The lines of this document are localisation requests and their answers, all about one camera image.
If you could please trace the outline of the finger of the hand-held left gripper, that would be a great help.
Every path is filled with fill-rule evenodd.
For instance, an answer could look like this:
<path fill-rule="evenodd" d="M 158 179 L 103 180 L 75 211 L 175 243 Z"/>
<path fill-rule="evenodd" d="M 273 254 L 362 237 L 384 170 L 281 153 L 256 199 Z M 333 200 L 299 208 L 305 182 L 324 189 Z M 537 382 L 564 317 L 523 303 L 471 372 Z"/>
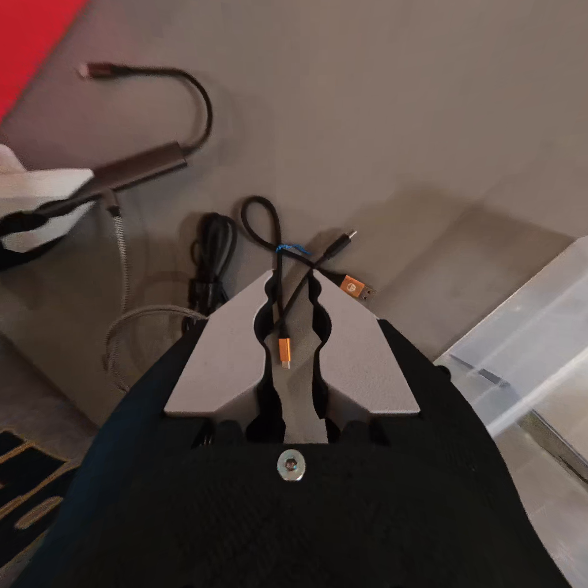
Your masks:
<path fill-rule="evenodd" d="M 64 201 L 94 178 L 90 169 L 1 169 L 1 217 Z"/>
<path fill-rule="evenodd" d="M 85 204 L 45 201 L 34 208 L 1 214 L 1 246 L 28 254 L 63 238 L 85 215 Z"/>

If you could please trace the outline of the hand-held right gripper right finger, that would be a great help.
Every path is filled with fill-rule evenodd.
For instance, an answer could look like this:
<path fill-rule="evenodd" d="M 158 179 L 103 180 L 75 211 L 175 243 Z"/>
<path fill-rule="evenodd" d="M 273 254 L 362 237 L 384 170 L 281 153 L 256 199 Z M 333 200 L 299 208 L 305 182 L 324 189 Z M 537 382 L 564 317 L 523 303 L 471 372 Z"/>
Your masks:
<path fill-rule="evenodd" d="M 313 355 L 312 400 L 327 441 L 353 422 L 413 417 L 420 407 L 379 319 L 317 270 L 308 277 Z"/>

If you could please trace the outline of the red mat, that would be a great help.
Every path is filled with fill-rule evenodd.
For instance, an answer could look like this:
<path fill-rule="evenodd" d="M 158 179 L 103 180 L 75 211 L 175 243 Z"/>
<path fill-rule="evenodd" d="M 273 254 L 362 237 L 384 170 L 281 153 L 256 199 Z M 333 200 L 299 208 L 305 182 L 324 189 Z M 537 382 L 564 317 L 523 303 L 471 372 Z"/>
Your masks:
<path fill-rule="evenodd" d="M 1 121 L 88 1 L 1 1 Z"/>

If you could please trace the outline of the clear plastic box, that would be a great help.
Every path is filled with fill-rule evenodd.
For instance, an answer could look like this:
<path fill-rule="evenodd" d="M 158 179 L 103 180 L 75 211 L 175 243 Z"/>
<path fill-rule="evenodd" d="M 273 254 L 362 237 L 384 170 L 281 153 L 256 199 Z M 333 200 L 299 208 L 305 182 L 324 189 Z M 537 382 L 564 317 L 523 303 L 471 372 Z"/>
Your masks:
<path fill-rule="evenodd" d="M 587 237 L 440 355 L 572 587 L 587 587 Z"/>

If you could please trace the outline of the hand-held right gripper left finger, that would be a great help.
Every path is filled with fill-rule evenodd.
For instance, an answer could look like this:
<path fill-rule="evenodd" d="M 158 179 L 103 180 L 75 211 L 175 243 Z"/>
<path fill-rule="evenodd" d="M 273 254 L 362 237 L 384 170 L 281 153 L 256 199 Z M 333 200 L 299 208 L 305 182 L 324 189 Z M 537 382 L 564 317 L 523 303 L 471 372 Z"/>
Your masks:
<path fill-rule="evenodd" d="M 276 276 L 269 270 L 205 321 L 164 412 L 237 422 L 248 441 L 282 442 L 282 403 L 266 338 L 273 332 Z"/>

